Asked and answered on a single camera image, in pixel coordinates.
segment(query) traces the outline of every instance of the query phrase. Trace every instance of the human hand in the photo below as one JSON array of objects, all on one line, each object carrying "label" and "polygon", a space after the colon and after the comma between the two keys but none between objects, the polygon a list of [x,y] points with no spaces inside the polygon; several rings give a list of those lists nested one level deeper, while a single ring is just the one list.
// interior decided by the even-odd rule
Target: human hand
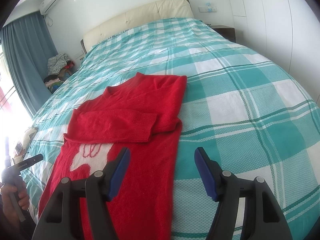
[{"label": "human hand", "polygon": [[[23,210],[27,210],[29,207],[29,196],[27,194],[27,188],[26,184],[23,181],[22,182],[23,189],[19,192],[19,206],[22,207]],[[19,217],[18,214],[16,213],[10,197],[9,193],[14,193],[17,191],[17,188],[15,186],[12,186],[10,184],[5,184],[1,187],[1,196],[2,196],[2,202],[3,202],[3,213],[8,219],[8,221],[16,228],[20,228],[19,225]]]}]

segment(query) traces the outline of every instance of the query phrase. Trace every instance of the beige upholstered headboard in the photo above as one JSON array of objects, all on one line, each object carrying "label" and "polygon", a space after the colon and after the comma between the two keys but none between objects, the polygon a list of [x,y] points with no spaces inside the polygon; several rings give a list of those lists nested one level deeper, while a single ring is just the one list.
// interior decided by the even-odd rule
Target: beige upholstered headboard
[{"label": "beige upholstered headboard", "polygon": [[160,0],[131,9],[96,26],[83,36],[81,45],[87,53],[91,47],[112,35],[149,22],[173,17],[190,17],[189,0]]}]

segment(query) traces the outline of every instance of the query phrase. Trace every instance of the blue curtain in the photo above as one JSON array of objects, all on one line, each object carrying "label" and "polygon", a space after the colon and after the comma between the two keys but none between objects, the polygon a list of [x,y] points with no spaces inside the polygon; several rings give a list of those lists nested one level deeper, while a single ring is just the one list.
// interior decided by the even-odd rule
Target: blue curtain
[{"label": "blue curtain", "polygon": [[48,75],[48,59],[57,50],[40,12],[14,20],[0,35],[13,84],[33,117],[51,96],[43,79]]}]

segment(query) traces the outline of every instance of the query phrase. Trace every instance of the bed sheet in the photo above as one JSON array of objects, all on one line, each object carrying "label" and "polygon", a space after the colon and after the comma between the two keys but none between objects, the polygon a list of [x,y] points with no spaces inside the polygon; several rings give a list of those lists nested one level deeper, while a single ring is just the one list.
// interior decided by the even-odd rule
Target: bed sheet
[{"label": "bed sheet", "polygon": [[[194,164],[199,146],[240,178],[264,177],[293,239],[306,236],[320,214],[319,108],[279,66],[192,18],[158,20],[95,45],[38,111],[33,125],[39,131],[26,158],[41,153],[44,160],[22,174],[36,220],[72,110],[136,72],[188,77],[179,113],[172,239],[205,239],[217,208]],[[241,199],[234,240],[243,210]]]}]

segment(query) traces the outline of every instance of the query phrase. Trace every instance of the wall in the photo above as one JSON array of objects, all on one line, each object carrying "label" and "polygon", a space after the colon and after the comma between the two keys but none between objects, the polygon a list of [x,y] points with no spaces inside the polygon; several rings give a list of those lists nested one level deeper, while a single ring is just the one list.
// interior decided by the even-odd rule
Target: wall
[{"label": "wall", "polygon": [[[113,16],[152,1],[156,0],[60,0],[48,14],[53,20],[53,26],[48,29],[58,52],[67,53],[74,60],[87,31]],[[207,2],[216,6],[217,12],[200,13],[198,7]],[[234,27],[230,0],[190,0],[190,4],[196,19]]]}]

